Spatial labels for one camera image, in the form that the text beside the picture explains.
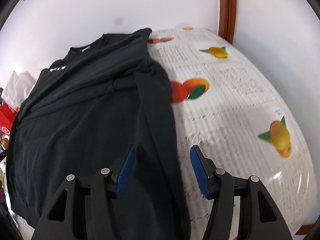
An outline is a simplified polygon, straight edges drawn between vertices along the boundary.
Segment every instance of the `white logo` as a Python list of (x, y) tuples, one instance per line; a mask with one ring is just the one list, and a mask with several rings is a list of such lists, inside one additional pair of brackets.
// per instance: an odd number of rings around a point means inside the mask
[(65, 68), (66, 68), (66, 66), (58, 67), (58, 68), (55, 67), (55, 68), (51, 68), (49, 71), (52, 72), (52, 71), (60, 70), (60, 69), (61, 69), (61, 70), (64, 70)]

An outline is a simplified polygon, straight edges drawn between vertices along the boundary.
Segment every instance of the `clothing tag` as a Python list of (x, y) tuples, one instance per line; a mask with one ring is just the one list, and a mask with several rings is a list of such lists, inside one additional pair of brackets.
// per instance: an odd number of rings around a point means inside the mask
[(87, 49), (90, 49), (90, 46), (85, 47), (85, 48), (82, 50), (82, 52), (86, 51)]

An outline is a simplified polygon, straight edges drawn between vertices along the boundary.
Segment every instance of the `striped pattern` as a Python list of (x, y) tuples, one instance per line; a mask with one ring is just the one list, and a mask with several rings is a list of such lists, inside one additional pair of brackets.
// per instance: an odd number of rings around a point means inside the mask
[[(190, 147), (198, 144), (207, 158), (233, 176), (257, 175), (278, 205), (292, 233), (302, 225), (316, 201), (313, 164), (302, 132), (285, 102), (260, 71), (232, 45), (205, 29), (155, 31), (150, 38), (174, 37), (149, 44), (150, 56), (170, 80), (203, 78), (209, 90), (195, 100), (172, 104), (177, 147), (191, 219), (191, 239), (202, 239), (212, 201), (200, 193), (190, 163)], [(227, 59), (200, 49), (226, 47)], [(272, 144), (258, 138), (274, 120), (285, 116), (292, 154), (282, 158)], [(235, 200), (230, 239), (237, 235), (239, 198)]]

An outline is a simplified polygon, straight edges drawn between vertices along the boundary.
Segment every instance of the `fruit print tablecloth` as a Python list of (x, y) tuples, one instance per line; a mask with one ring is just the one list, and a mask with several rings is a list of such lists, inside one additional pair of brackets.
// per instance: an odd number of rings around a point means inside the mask
[[(148, 50), (171, 80), (191, 239), (202, 239), (212, 207), (193, 174), (193, 144), (233, 176), (259, 176), (295, 233), (315, 204), (316, 181), (302, 132), (274, 87), (244, 55), (205, 29), (155, 31)], [(238, 221), (236, 199), (230, 239)]]

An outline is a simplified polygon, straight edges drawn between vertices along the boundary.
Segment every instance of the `brown wooden trim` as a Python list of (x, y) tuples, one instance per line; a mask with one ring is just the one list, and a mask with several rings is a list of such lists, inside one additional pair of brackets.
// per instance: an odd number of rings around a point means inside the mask
[(311, 229), (313, 228), (314, 225), (306, 225), (300, 227), (298, 232), (296, 232), (296, 236), (306, 236), (307, 234), (310, 233)]
[(232, 44), (237, 0), (220, 0), (219, 36)]

